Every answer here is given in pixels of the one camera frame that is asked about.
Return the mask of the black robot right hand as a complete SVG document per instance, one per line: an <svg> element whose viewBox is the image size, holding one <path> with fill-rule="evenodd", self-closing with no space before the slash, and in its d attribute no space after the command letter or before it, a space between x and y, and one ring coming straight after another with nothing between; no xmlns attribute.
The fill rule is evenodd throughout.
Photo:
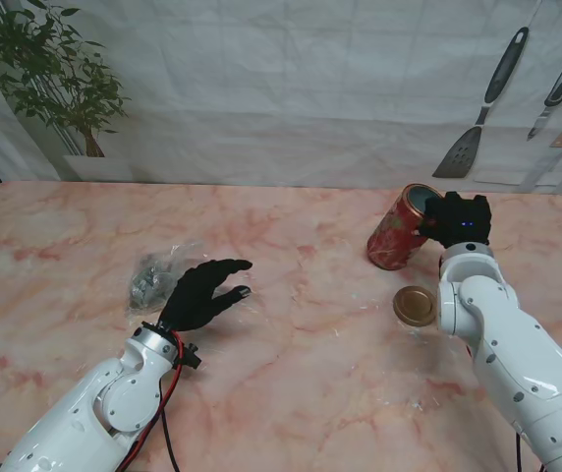
<svg viewBox="0 0 562 472"><path fill-rule="evenodd" d="M425 201L417 228L420 236L440 243L445 249L460 243L489 244L491 208L483 195L462 198L457 192Z"/></svg>

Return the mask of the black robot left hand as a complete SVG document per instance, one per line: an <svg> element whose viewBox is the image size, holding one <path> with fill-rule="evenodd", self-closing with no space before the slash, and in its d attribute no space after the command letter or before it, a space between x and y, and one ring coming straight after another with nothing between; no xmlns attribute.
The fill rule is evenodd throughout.
<svg viewBox="0 0 562 472"><path fill-rule="evenodd" d="M253 264L246 260L225 259L211 260L188 269L161 311L158 325L168 331L182 332L209 324L252 293L246 285L236 286L221 295L215 295L215 290L230 275L252 267Z"/></svg>

